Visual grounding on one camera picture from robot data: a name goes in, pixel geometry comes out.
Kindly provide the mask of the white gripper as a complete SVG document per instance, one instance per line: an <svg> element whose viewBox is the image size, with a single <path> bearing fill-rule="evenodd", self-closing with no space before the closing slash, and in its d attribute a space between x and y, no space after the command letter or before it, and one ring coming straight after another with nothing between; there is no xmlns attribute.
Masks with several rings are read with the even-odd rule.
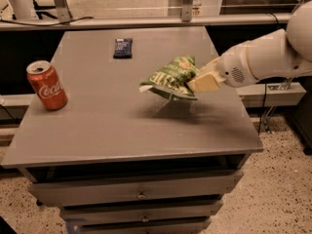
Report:
<svg viewBox="0 0 312 234"><path fill-rule="evenodd" d="M255 84L257 79L248 64L247 49L249 44L250 42L246 41L233 46L219 58L215 58L202 66L200 71L206 73L187 82L188 88L194 93L203 93L218 91L223 82L233 88Z"/></svg>

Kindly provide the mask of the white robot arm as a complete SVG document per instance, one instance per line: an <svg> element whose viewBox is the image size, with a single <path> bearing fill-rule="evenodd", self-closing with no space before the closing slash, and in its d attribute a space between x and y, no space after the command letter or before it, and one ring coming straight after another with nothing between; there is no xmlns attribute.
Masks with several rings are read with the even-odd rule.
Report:
<svg viewBox="0 0 312 234"><path fill-rule="evenodd" d="M194 93L217 91L221 83L233 88L261 80L312 75L312 1L296 9L286 29L278 29L231 47L204 66L187 83Z"/></svg>

